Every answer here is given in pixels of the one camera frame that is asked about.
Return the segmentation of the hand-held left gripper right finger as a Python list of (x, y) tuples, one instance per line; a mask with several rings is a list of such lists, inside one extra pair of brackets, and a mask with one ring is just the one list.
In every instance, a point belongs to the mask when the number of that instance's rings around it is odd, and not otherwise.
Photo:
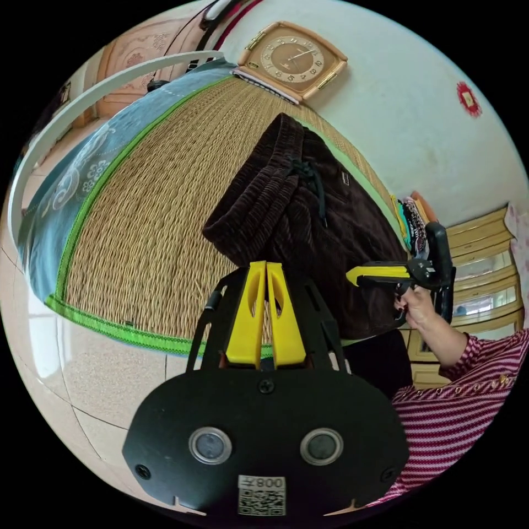
[(303, 365), (306, 360), (305, 348), (287, 279), (280, 263), (267, 263), (267, 288), (274, 367), (287, 369)]

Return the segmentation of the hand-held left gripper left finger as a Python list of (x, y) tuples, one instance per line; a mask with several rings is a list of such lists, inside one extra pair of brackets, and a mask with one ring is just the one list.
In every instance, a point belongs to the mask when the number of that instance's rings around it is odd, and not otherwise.
[(231, 365), (260, 367), (266, 284), (266, 262), (250, 263), (225, 351)]

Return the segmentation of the person's right hand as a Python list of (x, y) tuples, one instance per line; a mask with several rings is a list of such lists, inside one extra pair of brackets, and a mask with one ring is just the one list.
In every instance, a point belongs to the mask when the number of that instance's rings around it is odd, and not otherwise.
[(431, 330), (438, 316), (430, 291), (419, 286), (408, 288), (401, 295), (395, 295), (394, 307), (404, 313), (409, 327), (418, 331)]

